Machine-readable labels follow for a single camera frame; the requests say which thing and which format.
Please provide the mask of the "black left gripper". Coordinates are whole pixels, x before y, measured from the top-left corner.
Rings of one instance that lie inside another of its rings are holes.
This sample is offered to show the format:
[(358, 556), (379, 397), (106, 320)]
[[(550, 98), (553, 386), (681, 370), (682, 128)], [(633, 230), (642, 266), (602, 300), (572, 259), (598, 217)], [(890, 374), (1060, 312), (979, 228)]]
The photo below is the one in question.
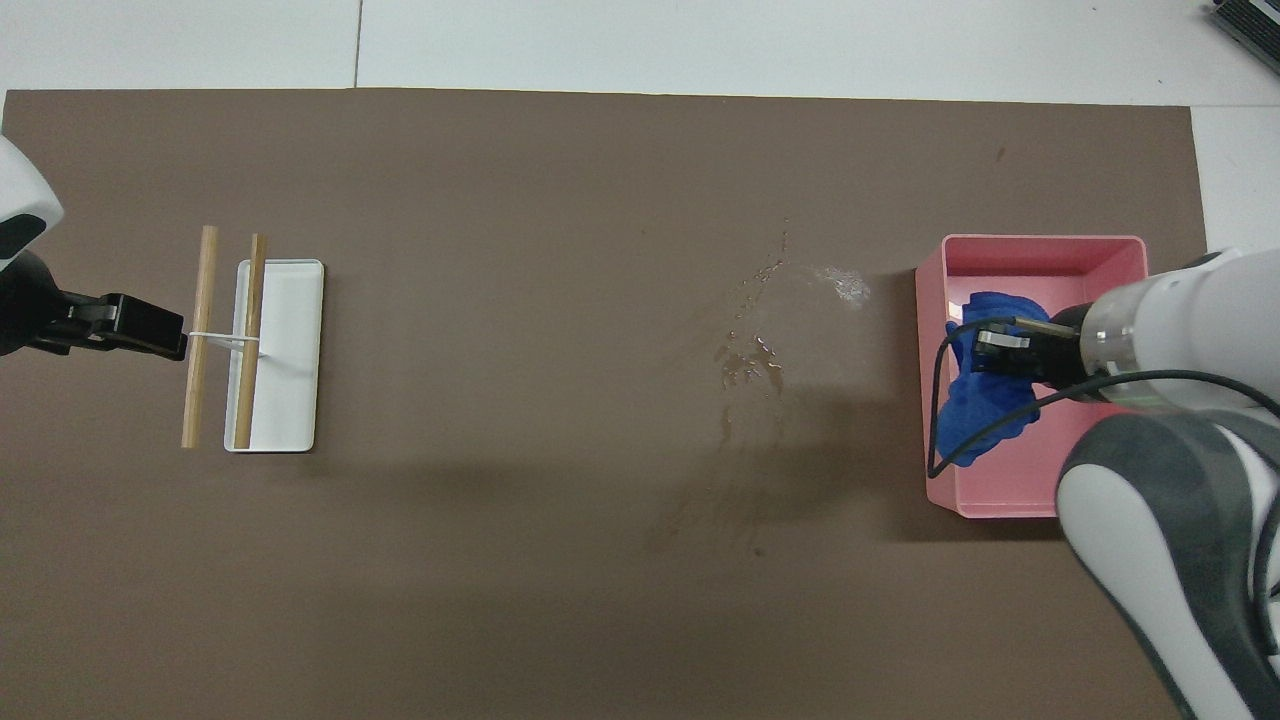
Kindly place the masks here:
[(127, 293), (91, 297), (60, 290), (32, 252), (15, 258), (1, 277), (1, 355), (22, 348), (68, 356), (73, 348), (127, 348), (183, 361), (186, 318)]

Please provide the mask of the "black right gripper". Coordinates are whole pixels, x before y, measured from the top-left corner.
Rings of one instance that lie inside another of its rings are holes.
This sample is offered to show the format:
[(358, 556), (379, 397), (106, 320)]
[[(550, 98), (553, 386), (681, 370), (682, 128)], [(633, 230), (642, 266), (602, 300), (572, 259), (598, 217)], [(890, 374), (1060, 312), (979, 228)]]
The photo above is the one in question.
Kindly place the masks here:
[(1065, 307), (1050, 322), (1074, 332), (1071, 338), (1044, 336), (1015, 325), (983, 325), (974, 338), (974, 372), (1016, 378), (1043, 378), (1055, 391), (1089, 379), (1080, 351), (1080, 331), (1091, 304)]

